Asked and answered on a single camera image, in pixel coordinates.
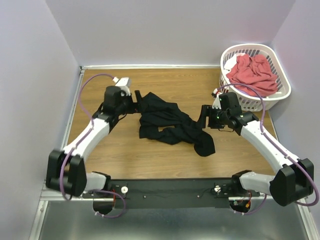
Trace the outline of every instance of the gray floor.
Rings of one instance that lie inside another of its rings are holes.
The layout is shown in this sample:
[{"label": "gray floor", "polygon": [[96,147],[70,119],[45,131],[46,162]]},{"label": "gray floor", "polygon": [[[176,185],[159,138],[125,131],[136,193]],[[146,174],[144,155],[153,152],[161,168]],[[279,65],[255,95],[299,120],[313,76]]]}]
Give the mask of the gray floor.
[{"label": "gray floor", "polygon": [[229,209],[134,209],[117,219],[94,215],[92,202],[51,201],[41,230],[42,240],[305,240],[298,207],[268,199],[257,213]]}]

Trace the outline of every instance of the basket rim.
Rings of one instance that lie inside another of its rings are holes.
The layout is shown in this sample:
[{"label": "basket rim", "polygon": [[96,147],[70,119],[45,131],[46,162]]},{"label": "basket rim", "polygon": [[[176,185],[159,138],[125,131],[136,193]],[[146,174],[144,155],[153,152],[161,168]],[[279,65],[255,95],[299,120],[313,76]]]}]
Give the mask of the basket rim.
[{"label": "basket rim", "polygon": [[[285,71],[284,71],[284,69],[283,69],[283,67],[282,67],[282,65],[281,65],[281,63],[280,63],[280,61],[279,61],[279,59],[278,59],[275,51],[274,51],[271,47],[269,47],[269,46],[267,46],[267,45],[264,45],[264,44],[260,44],[260,43],[243,43],[243,44],[238,44],[238,45],[233,45],[233,46],[228,47],[228,48],[222,53],[221,58],[220,58],[220,70],[221,70],[221,74],[223,75],[224,80],[225,80],[228,84],[230,84],[229,78],[227,78],[226,74],[224,74],[224,71],[222,71],[222,70],[223,70],[223,67],[224,67],[224,56],[225,56],[225,55],[227,54],[227,52],[230,51],[231,49],[233,49],[233,48],[235,48],[235,47],[242,47],[242,46],[253,46],[253,47],[254,47],[254,46],[257,46],[257,47],[258,47],[258,46],[259,46],[259,47],[266,48],[266,49],[268,49],[270,52],[272,52],[272,54],[273,54],[274,57],[275,57],[275,60],[276,60],[277,63],[279,64],[279,68],[280,68],[280,70],[281,70],[282,73],[283,73],[283,78],[284,78],[284,80],[286,81],[289,89],[288,89],[288,92],[287,92],[285,95],[283,95],[283,96],[279,96],[279,97],[275,97],[275,98],[266,98],[266,97],[263,97],[263,100],[264,100],[265,102],[272,102],[272,101],[279,101],[279,100],[282,100],[282,99],[286,99],[286,98],[291,94],[291,85],[290,85],[290,83],[289,83],[289,81],[288,81],[288,79],[287,79],[287,76],[286,76],[286,74],[285,74]],[[239,91],[239,90],[238,90],[236,87],[234,87],[234,86],[228,86],[228,87],[231,88],[236,94],[239,94],[239,95],[241,95],[241,96],[243,96],[243,97],[245,97],[245,98],[248,98],[248,99],[254,100],[254,101],[261,101],[259,97],[257,97],[257,96],[250,96],[250,95],[244,94],[244,93],[242,93],[241,91]]]}]

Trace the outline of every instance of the gray wall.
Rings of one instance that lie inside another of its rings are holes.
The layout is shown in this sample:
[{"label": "gray wall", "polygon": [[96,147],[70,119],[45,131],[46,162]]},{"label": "gray wall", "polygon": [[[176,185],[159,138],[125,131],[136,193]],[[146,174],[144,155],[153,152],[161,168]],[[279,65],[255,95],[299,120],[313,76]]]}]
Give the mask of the gray wall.
[{"label": "gray wall", "polygon": [[44,0],[0,1],[0,239],[28,239],[78,64]]},{"label": "gray wall", "polygon": [[269,44],[295,0],[46,0],[80,65],[218,65]]},{"label": "gray wall", "polygon": [[[298,0],[272,45],[292,86],[291,96],[271,109],[283,145],[315,166],[320,188],[320,1]],[[320,204],[310,208],[320,229]]]}]

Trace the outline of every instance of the white knob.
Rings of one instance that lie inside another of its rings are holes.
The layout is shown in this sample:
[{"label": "white knob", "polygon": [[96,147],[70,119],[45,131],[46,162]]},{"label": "white knob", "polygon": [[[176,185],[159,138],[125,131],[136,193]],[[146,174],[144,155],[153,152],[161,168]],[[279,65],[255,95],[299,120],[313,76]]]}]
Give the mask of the white knob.
[{"label": "white knob", "polygon": [[123,186],[122,188],[121,188],[121,192],[123,193],[123,194],[126,194],[127,192],[128,192],[128,188],[126,187],[126,186]]}]

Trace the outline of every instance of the white cloth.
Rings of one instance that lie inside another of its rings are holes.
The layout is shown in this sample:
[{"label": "white cloth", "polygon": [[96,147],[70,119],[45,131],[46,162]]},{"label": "white cloth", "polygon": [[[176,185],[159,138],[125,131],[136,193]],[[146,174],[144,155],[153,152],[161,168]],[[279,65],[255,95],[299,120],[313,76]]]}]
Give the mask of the white cloth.
[{"label": "white cloth", "polygon": [[225,70],[224,73],[228,74],[231,71],[231,69],[237,64],[237,57],[243,56],[243,55],[245,55],[244,52],[243,53],[236,53],[230,59],[228,59],[223,66],[223,68]]}]

